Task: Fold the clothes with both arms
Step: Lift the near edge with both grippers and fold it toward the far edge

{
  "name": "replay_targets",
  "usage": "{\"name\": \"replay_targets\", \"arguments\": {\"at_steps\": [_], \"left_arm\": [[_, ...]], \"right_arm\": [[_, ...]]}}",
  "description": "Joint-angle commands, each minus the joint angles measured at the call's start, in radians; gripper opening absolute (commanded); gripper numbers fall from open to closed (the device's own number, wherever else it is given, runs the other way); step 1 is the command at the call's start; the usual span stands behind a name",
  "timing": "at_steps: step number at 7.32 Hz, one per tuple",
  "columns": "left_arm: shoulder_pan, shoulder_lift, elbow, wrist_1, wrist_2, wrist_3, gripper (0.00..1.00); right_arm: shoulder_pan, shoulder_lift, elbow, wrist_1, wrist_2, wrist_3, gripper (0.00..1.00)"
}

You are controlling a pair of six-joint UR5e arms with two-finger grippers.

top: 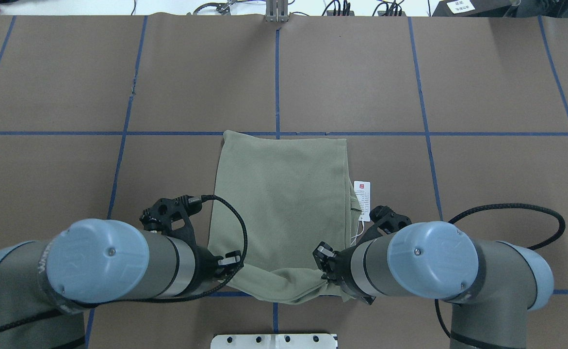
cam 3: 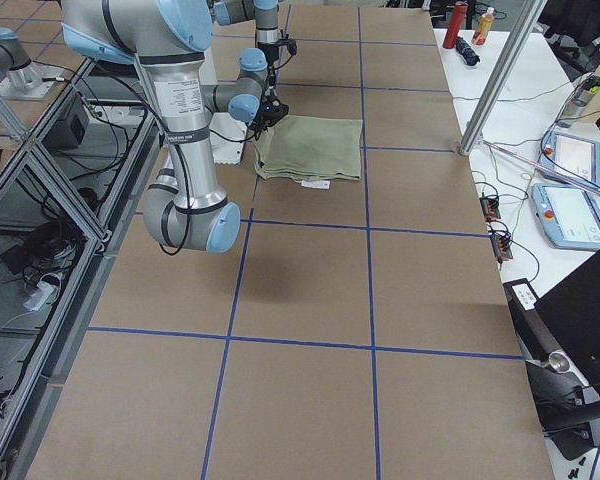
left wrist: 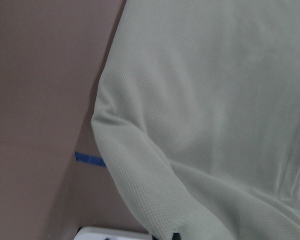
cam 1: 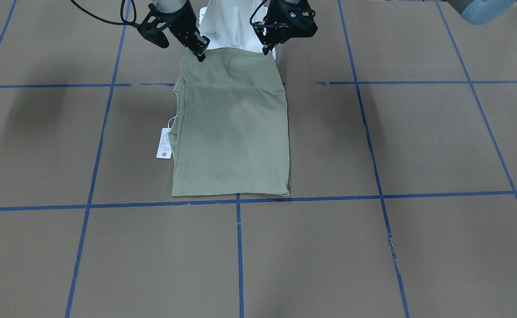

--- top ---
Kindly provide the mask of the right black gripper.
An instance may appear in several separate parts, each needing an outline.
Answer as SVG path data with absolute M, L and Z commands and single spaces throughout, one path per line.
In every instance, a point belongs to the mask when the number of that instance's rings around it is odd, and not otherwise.
M 372 305 L 375 296 L 362 291 L 353 278 L 352 258 L 356 249 L 356 247 L 349 247 L 342 251 L 335 251 L 325 241 L 321 241 L 313 250 L 313 259 L 317 265 L 326 265 L 326 271 L 322 271 L 322 280 L 339 286 L 353 299 Z

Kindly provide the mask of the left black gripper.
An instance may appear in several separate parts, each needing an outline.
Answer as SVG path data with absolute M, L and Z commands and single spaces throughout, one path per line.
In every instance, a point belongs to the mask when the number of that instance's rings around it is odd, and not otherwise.
M 208 291 L 217 280 L 231 280 L 243 268 L 243 254 L 240 250 L 226 253 L 224 256 L 212 254 L 207 248 L 193 247 L 195 272 L 193 292 Z

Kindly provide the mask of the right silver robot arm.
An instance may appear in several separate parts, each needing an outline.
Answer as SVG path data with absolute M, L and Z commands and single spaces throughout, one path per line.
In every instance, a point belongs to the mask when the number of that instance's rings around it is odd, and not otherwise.
M 524 349 L 528 314 L 554 291 L 548 262 L 530 248 L 477 240 L 448 222 L 419 222 L 313 258 L 328 283 L 366 303 L 417 296 L 452 305 L 452 349 Z

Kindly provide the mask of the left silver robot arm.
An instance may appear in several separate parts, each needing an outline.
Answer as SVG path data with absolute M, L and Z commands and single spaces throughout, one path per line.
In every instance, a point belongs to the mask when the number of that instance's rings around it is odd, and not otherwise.
M 188 237 L 116 220 L 73 223 L 49 241 L 0 250 L 0 348 L 84 349 L 83 313 L 116 302 L 176 303 L 223 288 L 242 251 L 215 256 Z

